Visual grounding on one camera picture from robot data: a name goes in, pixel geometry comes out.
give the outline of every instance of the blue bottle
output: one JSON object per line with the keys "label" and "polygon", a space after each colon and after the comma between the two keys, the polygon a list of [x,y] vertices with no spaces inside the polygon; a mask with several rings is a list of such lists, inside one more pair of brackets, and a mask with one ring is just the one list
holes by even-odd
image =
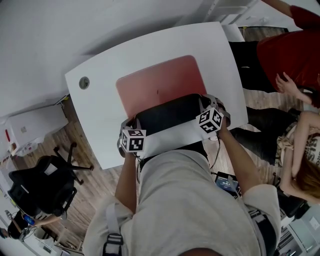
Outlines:
{"label": "blue bottle", "polygon": [[35,224],[35,221],[34,221],[31,217],[29,217],[28,215],[26,215],[26,214],[23,215],[23,219],[24,219],[26,222],[28,222],[31,226],[33,226],[33,225]]}

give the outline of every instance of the pink mat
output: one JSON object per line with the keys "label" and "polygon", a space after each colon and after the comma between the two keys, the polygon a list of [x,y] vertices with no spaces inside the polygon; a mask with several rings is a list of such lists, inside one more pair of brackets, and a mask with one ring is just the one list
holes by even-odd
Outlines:
{"label": "pink mat", "polygon": [[116,88],[129,118],[189,94],[206,94],[196,59],[174,58],[118,79]]}

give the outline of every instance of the small electronic device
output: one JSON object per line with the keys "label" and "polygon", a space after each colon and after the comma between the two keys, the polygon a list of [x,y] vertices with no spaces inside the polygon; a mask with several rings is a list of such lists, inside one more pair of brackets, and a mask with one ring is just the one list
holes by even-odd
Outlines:
{"label": "small electronic device", "polygon": [[239,183],[237,181],[237,178],[236,176],[234,175],[230,175],[230,174],[227,174],[227,173],[224,173],[224,172],[218,172],[216,174],[216,177],[215,177],[215,184],[223,189],[224,191],[228,192],[231,196],[233,197],[236,197],[237,196],[237,193],[234,191],[234,189],[231,187],[230,185],[230,181],[229,181],[229,176],[232,177],[233,179],[233,185],[234,185],[234,188],[236,189],[236,191],[239,191]]}

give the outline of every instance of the wooden floor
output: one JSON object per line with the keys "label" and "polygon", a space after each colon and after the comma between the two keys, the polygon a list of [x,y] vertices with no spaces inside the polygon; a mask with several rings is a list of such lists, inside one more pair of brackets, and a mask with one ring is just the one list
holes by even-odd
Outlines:
{"label": "wooden floor", "polygon": [[[245,30],[241,29],[241,32],[244,33],[246,41],[259,41],[265,37],[282,34],[284,33],[284,30],[279,28],[247,28]],[[297,102],[294,98],[287,95],[279,93],[267,94],[259,91],[244,91],[246,104],[252,108],[262,109],[272,107],[285,111],[288,111],[290,108],[302,108],[300,102]],[[75,185],[78,193],[68,210],[67,220],[62,220],[47,226],[57,235],[64,228],[67,228],[67,233],[62,241],[65,245],[76,248],[78,244],[83,241],[88,225],[99,206],[99,202],[105,195],[114,194],[121,172],[121,166],[107,170],[101,169],[88,144],[72,100],[69,99],[64,101],[63,104],[64,112],[69,120],[69,124],[57,133],[48,136],[35,152],[25,157],[18,157],[15,160],[15,163],[20,170],[34,167],[41,156],[53,155],[54,147],[60,146],[67,149],[72,142],[76,142],[78,147],[74,150],[73,157],[78,164],[85,167],[89,167],[91,164],[94,165],[94,170],[92,172],[77,172],[78,177],[84,180],[84,184],[82,186],[79,186],[78,184]],[[249,130],[256,131],[253,130],[250,125],[246,125],[245,127]],[[204,145],[208,151],[209,160],[213,162],[217,154],[217,143],[206,141]],[[267,183],[272,181],[273,172],[280,174],[281,170],[279,168],[269,166],[268,163],[260,160],[251,152],[249,152],[249,154],[259,167],[263,182]],[[231,162],[223,144],[221,145],[221,150],[213,170],[215,172],[221,171],[230,174],[233,173]]]}

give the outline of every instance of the cable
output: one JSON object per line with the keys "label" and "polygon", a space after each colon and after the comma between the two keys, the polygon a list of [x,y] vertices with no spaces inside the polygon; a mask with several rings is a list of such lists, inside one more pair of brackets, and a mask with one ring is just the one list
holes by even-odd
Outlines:
{"label": "cable", "polygon": [[138,182],[138,184],[140,184],[140,180],[139,180],[139,167],[140,167],[140,163],[141,163],[141,158],[137,155],[137,153],[133,153],[134,156],[137,158],[138,160],[138,164],[136,166],[136,174],[135,174],[135,177],[136,177],[136,181]]}
{"label": "cable", "polygon": [[23,239],[23,241],[26,240],[27,238],[29,238],[37,229],[38,229],[37,226],[33,226],[33,227],[30,229],[30,232],[31,232],[32,230],[33,230],[33,232],[32,232],[31,234],[29,234],[27,237],[25,237],[25,238]]}
{"label": "cable", "polygon": [[218,155],[219,155],[219,152],[220,152],[220,147],[221,147],[221,142],[220,142],[220,138],[219,138],[218,134],[216,135],[216,137],[218,138],[219,148],[218,148],[218,152],[216,153],[216,156],[215,156],[215,160],[214,160],[214,162],[213,162],[213,165],[210,167],[210,170],[215,166],[215,164],[216,164],[216,162],[217,162]]}

